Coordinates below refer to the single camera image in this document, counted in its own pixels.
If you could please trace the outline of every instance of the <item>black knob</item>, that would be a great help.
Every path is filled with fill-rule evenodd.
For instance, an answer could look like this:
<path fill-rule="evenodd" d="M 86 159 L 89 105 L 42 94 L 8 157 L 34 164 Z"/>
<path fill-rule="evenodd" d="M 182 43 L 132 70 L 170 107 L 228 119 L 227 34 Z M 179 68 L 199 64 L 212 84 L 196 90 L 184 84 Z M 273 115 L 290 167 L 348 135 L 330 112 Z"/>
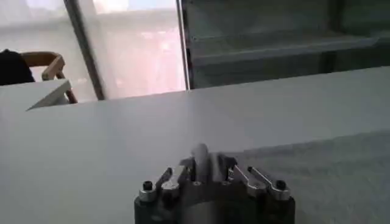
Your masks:
<path fill-rule="evenodd" d="M 153 183 L 151 181 L 145 181 L 144 184 L 142 185 L 142 189 L 144 191 L 151 191 L 151 190 L 153 190 Z"/>
<path fill-rule="evenodd" d="M 278 190 L 284 191 L 287 188 L 287 184 L 283 180 L 277 180 L 276 181 L 276 188 Z"/>

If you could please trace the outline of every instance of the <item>metal frame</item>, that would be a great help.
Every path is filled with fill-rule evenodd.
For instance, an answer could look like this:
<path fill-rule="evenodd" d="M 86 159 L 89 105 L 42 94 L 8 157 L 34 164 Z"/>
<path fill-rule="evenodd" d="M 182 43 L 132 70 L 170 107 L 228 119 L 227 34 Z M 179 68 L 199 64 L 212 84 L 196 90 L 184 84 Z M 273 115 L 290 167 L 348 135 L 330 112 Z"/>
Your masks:
<path fill-rule="evenodd" d="M 74 34 L 76 35 L 77 43 L 79 44 L 85 65 L 87 66 L 88 74 L 91 78 L 96 97 L 98 100 L 104 100 L 106 97 L 102 87 L 101 78 L 96 67 L 96 62 L 93 58 L 90 43 L 88 42 L 79 2 L 75 0 L 64 0 L 63 2 L 65 3 L 66 11 L 69 14 Z"/>

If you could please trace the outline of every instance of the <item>metal rod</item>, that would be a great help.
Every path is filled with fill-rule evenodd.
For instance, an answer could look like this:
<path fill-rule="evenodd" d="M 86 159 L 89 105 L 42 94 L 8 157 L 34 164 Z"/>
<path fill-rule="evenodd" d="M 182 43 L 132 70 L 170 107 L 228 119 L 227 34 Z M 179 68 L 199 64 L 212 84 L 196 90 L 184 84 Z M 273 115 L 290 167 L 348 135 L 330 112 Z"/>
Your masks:
<path fill-rule="evenodd" d="M 179 22 L 179 34 L 180 34 L 180 45 L 182 50 L 182 60 L 183 60 L 183 69 L 184 69 L 184 79 L 186 89 L 191 89 L 190 87 L 190 77 L 188 75 L 188 64 L 187 64 L 187 54 L 186 54 L 186 37 L 184 30 L 184 21 L 183 21 L 183 11 L 181 0 L 176 0 L 176 10 L 177 10 L 177 20 Z"/>
<path fill-rule="evenodd" d="M 91 47 L 85 32 L 85 26 L 82 21 L 79 3 L 78 1 L 75 0 L 63 0 L 63 1 L 65 3 L 66 11 L 69 14 L 69 18 L 72 23 L 74 34 L 76 35 L 77 42 L 79 44 L 85 65 L 87 66 L 88 74 L 90 76 L 96 97 L 98 100 L 104 100 L 105 94 L 103 91 L 98 70 L 96 68 L 96 63 L 93 58 Z"/>

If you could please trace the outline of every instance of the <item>white desk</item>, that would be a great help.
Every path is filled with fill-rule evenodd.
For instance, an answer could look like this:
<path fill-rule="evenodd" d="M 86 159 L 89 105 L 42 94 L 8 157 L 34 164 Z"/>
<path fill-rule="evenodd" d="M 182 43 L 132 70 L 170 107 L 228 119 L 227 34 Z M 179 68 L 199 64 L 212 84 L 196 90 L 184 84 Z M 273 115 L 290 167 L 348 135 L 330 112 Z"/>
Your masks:
<path fill-rule="evenodd" d="M 67 80 L 0 86 L 0 120 L 52 105 L 71 88 Z"/>
<path fill-rule="evenodd" d="M 1 223 L 133 223 L 142 181 L 194 144 L 233 152 L 390 128 L 389 84 L 383 67 L 30 110 L 0 129 Z"/>

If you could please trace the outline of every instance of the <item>white curtain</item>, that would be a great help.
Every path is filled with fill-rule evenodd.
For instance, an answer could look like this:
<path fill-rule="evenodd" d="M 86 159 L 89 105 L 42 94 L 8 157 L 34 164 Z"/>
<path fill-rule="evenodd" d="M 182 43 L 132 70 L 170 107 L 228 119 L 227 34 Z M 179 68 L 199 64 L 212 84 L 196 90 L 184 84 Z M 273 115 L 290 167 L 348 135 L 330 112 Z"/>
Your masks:
<path fill-rule="evenodd" d="M 64 75 L 77 99 L 96 100 L 63 0 L 1 0 L 0 51 L 3 49 L 62 54 Z M 36 81 L 41 81 L 43 69 L 32 70 Z"/>
<path fill-rule="evenodd" d="M 107 98 L 185 90 L 176 0 L 80 0 Z"/>

